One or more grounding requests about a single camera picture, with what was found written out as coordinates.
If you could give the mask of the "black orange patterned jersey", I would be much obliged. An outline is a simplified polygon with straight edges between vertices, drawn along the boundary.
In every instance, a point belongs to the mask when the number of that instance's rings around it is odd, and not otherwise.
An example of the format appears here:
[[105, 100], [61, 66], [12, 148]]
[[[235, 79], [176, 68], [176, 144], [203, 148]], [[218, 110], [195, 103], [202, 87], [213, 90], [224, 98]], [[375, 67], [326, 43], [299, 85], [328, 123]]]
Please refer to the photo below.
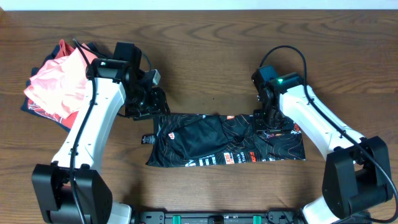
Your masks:
[[289, 121], [281, 131], [255, 133], [254, 118], [217, 114], [170, 114], [154, 118], [148, 166], [199, 167], [279, 160], [305, 160], [302, 133]]

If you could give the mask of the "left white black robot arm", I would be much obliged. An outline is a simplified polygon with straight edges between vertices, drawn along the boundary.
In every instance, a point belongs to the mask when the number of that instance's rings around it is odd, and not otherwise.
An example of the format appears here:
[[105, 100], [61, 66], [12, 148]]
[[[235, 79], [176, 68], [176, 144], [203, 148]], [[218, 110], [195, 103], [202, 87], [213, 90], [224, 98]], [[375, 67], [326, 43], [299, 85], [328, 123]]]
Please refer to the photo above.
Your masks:
[[142, 52], [118, 42], [113, 56], [86, 63], [81, 110], [51, 163], [37, 164], [32, 185], [45, 223], [139, 223], [130, 205], [116, 202], [100, 176], [103, 153], [119, 110], [134, 121], [170, 113], [157, 70], [140, 68]]

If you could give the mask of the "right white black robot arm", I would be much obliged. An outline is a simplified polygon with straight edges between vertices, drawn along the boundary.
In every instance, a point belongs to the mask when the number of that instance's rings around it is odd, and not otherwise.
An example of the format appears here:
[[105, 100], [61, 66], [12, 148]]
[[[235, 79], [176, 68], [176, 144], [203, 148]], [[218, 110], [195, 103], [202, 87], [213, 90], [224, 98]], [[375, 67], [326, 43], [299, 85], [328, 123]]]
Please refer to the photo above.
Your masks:
[[304, 132], [326, 160], [322, 196], [303, 207], [301, 222], [369, 223], [365, 211], [393, 197], [386, 143], [347, 126], [298, 73], [280, 77], [267, 65], [251, 79], [262, 102], [254, 111], [255, 132], [267, 137]]

